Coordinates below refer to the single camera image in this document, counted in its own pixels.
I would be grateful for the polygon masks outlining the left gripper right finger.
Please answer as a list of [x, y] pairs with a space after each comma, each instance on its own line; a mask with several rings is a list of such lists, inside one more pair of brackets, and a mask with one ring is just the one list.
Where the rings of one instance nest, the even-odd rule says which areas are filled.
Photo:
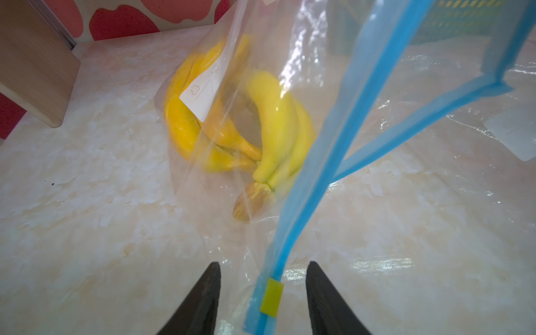
[[317, 262], [307, 267], [306, 289], [313, 334], [371, 335]]

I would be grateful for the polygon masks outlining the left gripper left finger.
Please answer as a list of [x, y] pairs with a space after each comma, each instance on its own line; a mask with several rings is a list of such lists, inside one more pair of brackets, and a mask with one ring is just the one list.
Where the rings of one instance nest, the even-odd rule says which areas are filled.
[[221, 268], [211, 262], [158, 334], [214, 334], [221, 291]]

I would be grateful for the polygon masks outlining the zip-top bag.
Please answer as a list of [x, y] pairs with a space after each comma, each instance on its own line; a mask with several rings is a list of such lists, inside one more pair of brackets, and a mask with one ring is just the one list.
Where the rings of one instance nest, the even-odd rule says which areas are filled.
[[[223, 55], [198, 80], [200, 91], [181, 95], [198, 117], [208, 115], [238, 41], [250, 35], [255, 41], [247, 67], [274, 75], [305, 107], [316, 132], [289, 193], [248, 222], [281, 208], [244, 319], [247, 334], [274, 332], [290, 252], [329, 187], [375, 163], [455, 108], [510, 92], [505, 74], [535, 30], [534, 1], [509, 1], [492, 34], [482, 36], [489, 42], [480, 76], [386, 128], [385, 120], [374, 112], [378, 98], [405, 51], [414, 46], [410, 42], [434, 1], [374, 2], [348, 56], [329, 51], [328, 1], [238, 1], [193, 51], [205, 52], [221, 40], [226, 42]], [[211, 173], [183, 160], [181, 187], [193, 195], [195, 181]], [[233, 182], [237, 197], [252, 180], [237, 170], [216, 174]]]
[[[389, 128], [480, 76], [489, 39], [465, 36], [410, 46], [374, 112]], [[466, 103], [409, 145], [470, 205], [489, 216], [535, 223], [535, 45], [505, 74], [511, 91]]]

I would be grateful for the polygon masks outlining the bananas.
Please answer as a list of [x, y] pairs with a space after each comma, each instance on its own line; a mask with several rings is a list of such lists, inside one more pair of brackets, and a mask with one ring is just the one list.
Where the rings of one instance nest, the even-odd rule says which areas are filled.
[[251, 175], [233, 207], [233, 218], [242, 223], [289, 193], [316, 138], [302, 103], [270, 72], [247, 67], [254, 41], [250, 35], [238, 41], [206, 117], [195, 115], [181, 95], [200, 91], [198, 80], [223, 55], [224, 40], [183, 61], [163, 105], [171, 140], [184, 159], [208, 173]]

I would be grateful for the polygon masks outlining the teal plastic basket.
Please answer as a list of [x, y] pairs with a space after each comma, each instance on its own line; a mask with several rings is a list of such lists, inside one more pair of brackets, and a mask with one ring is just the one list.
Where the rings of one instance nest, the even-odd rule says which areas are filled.
[[[457, 36], [489, 36], [509, 1], [434, 1], [420, 24], [412, 45]], [[374, 1], [328, 1], [327, 42], [333, 54], [352, 53], [357, 35], [368, 20]]]

